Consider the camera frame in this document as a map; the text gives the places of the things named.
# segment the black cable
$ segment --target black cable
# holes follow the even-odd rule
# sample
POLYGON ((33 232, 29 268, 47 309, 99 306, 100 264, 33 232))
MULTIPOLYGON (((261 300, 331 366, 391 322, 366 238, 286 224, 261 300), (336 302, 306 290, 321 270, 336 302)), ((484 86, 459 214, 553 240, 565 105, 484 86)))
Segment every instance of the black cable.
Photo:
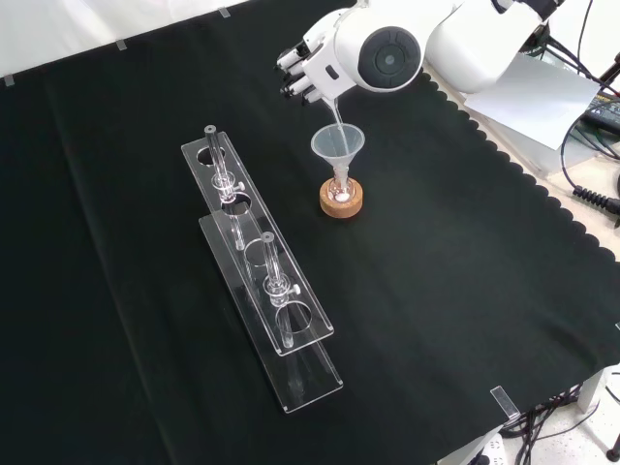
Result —
POLYGON ((565 64, 569 65, 571 68, 574 68, 575 70, 581 71, 588 79, 590 80, 594 80, 600 87, 605 88, 607 90, 610 90, 611 92, 613 92, 614 94, 616 94, 617 96, 620 96, 620 92, 618 92, 616 89, 614 89, 613 87, 611 87, 609 84, 607 84, 606 82, 603 82, 602 80, 600 80, 599 78, 597 78, 596 76, 593 76, 592 73, 590 73, 589 71, 587 71, 587 69, 577 66, 575 65, 575 63, 571 63, 569 60, 567 60, 566 58, 564 58, 563 56, 560 56, 559 54, 557 54, 555 51, 553 51, 551 48, 549 48, 548 46, 544 47, 545 51, 548 51, 549 53, 551 53, 553 56, 555 56, 558 60, 564 62, 565 64))
MULTIPOLYGON (((611 105, 611 104, 615 104, 620 102, 620 99, 612 99, 609 100, 608 102, 604 102, 602 104, 598 104, 595 105, 591 108, 589 108, 588 110, 586 110, 585 112, 589 112, 592 111, 593 109, 599 109, 601 107, 607 106, 607 105, 611 105)), ((581 197, 582 199, 585 199, 589 202, 594 202, 597 206, 602 206, 604 208, 607 209, 607 211, 610 211, 611 213, 615 213, 620 214, 620 201, 617 199, 607 199, 607 198, 602 198, 602 196, 599 196, 600 198, 595 198, 595 194, 591 191, 587 191, 584 190, 581 186, 577 186, 573 180, 571 179, 571 177, 569 176, 569 172, 566 169, 566 161, 564 158, 564 151, 566 149, 566 142, 569 139, 569 134, 573 131, 573 129, 575 128, 575 126, 579 123, 579 121, 581 120, 581 117, 583 116, 583 114, 581 114, 573 123, 573 125, 571 125, 571 128, 569 129, 569 131, 566 133, 566 135, 564 136, 564 140, 562 141, 562 145, 560 146, 560 162, 562 163, 562 172, 564 173, 564 177, 566 177, 566 180, 569 181, 569 184, 571 184, 571 186, 573 186, 574 190, 573 190, 573 194, 581 197)))
POLYGON ((523 445, 516 455, 515 465, 531 465, 532 450, 543 426, 553 413, 560 407, 573 404, 579 398, 581 385, 569 389, 560 395, 556 395, 534 409, 522 414, 515 421, 502 428, 500 434, 503 438, 522 438, 523 445))
POLYGON ((581 41, 583 41, 583 33, 585 32, 585 26, 588 23, 588 16, 590 15, 590 9, 592 8, 592 4, 594 0, 590 0, 588 5, 588 9, 585 11, 585 16, 583 17, 583 24, 581 25, 581 34, 579 34, 579 45, 577 46, 577 59, 581 60, 581 41))
POLYGON ((590 415, 588 415, 586 418, 584 418, 582 421, 580 421, 578 424, 576 424, 575 426, 573 426, 572 428, 566 429, 564 431, 560 431, 559 433, 555 433, 555 434, 549 434, 548 436, 542 436, 541 438, 539 438, 539 441, 542 441, 543 439, 549 439, 549 438, 553 438, 555 436, 560 436, 561 434, 566 434, 569 431, 573 431, 575 428, 577 428, 578 426, 580 426, 582 423, 584 423, 585 421, 587 421, 588 419, 590 419, 590 417, 592 417, 594 414, 597 413, 597 410, 599 410, 599 405, 601 405, 601 402, 599 402, 597 404, 597 406, 595 407, 595 409, 592 411, 592 413, 590 415))
POLYGON ((482 449, 480 450, 480 452, 478 452, 478 453, 476 454, 476 456, 470 460, 469 465, 477 465, 477 464, 478 464, 478 461, 479 461, 479 460, 481 459, 481 457, 482 457, 482 453, 483 453, 483 452, 484 452, 484 448, 482 448, 482 449))
POLYGON ((596 151, 601 151, 600 147, 595 147, 592 145, 592 143, 588 142, 587 140, 583 140, 578 138, 575 134, 571 133, 571 137, 576 140, 577 142, 579 142, 581 145, 583 145, 584 147, 588 147, 590 150, 596 150, 596 151))
POLYGON ((556 40, 555 38, 549 36, 547 38, 547 43, 549 45, 551 45, 552 47, 557 48, 558 50, 560 50, 562 53, 564 53, 566 56, 568 56, 569 58, 572 59, 572 61, 578 65, 579 69, 581 70, 582 73, 584 74, 588 74, 588 75, 592 75, 592 73, 590 73, 590 70, 588 70, 586 68, 586 66, 583 64, 583 62, 576 56, 574 56, 574 53, 572 53, 567 47, 565 47, 560 41, 556 40))
POLYGON ((618 396, 616 394, 614 394, 608 386, 605 386, 604 388, 609 393, 609 395, 611 397, 613 397, 613 400, 615 400, 616 402, 618 402, 620 404, 620 398, 618 398, 618 396))
POLYGON ((603 140, 603 137, 601 136, 601 131, 597 129, 597 131, 594 133, 594 136, 597 138, 597 140, 601 143, 601 145, 604 148, 609 150, 613 158, 615 158, 616 160, 620 160, 620 155, 618 155, 618 152, 616 152, 613 148, 609 146, 607 142, 603 140))
POLYGON ((499 13, 500 15, 503 15, 506 12, 506 8, 500 5, 500 2, 498 0, 491 0, 491 3, 495 7, 495 10, 497 10, 497 13, 499 13))
POLYGON ((586 134, 584 134, 579 128, 574 128, 585 140, 587 140, 587 142, 591 145, 592 148, 594 148, 594 150, 596 150, 597 152, 601 152, 603 155, 605 155, 606 157, 612 158, 612 159, 616 159, 616 160, 620 160, 620 158, 617 157, 617 154, 614 153, 607 153, 605 152, 605 150, 601 147, 599 147, 598 145, 596 145, 594 143, 593 140, 591 140, 586 134))

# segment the robotic arm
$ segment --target robotic arm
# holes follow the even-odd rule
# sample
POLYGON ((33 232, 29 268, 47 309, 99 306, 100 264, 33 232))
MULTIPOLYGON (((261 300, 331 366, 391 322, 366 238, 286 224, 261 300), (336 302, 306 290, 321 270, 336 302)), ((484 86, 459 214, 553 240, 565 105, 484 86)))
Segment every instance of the robotic arm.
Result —
POLYGON ((334 101, 359 85, 394 92, 418 75, 424 57, 460 92, 492 85, 556 0, 517 0, 500 13, 492 0, 358 0, 321 18, 277 68, 281 92, 303 103, 334 101))

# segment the black cloth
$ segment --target black cloth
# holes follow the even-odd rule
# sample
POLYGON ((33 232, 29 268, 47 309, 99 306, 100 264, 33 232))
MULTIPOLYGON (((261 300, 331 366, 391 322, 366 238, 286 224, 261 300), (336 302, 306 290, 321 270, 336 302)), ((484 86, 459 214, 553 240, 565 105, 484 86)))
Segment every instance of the black cloth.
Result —
POLYGON ((525 411, 620 359, 612 254, 427 76, 342 99, 364 207, 321 213, 330 115, 271 67, 348 3, 250 2, 0 91, 8 463, 427 464, 506 420, 492 388, 525 411), (206 124, 335 327, 344 388, 288 416, 198 225, 206 124))

